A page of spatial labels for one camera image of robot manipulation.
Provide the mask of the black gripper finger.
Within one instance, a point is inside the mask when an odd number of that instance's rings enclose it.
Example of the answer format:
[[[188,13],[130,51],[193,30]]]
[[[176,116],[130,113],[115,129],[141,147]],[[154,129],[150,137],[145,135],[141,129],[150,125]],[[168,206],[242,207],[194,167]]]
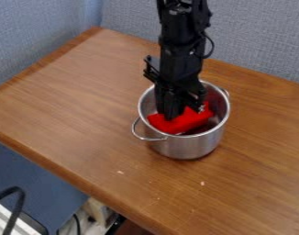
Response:
[[[156,85],[154,97],[156,97],[156,107],[158,114],[165,114],[165,94],[166,94],[165,88],[160,85]]]
[[[177,118],[185,108],[185,95],[178,89],[172,89],[164,95],[164,118],[172,120]]]

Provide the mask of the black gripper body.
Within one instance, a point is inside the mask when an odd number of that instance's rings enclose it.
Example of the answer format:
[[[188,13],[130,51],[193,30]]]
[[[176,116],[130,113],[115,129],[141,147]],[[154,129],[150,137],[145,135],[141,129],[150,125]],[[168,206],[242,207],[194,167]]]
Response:
[[[185,107],[190,107],[196,112],[200,111],[206,94],[198,80],[205,58],[204,46],[197,46],[185,51],[162,48],[158,58],[152,55],[143,57],[143,77],[154,86],[162,86],[166,91],[172,89],[181,90],[185,95]]]

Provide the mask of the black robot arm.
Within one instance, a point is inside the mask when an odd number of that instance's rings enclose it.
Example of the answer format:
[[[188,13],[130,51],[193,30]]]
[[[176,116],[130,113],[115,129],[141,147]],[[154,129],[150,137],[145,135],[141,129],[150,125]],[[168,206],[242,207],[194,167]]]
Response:
[[[143,58],[143,77],[154,84],[157,113],[166,120],[177,118],[190,107],[201,111],[206,90],[200,82],[202,60],[213,52],[205,29],[210,27],[212,12],[206,0],[156,0],[160,35],[158,57]]]

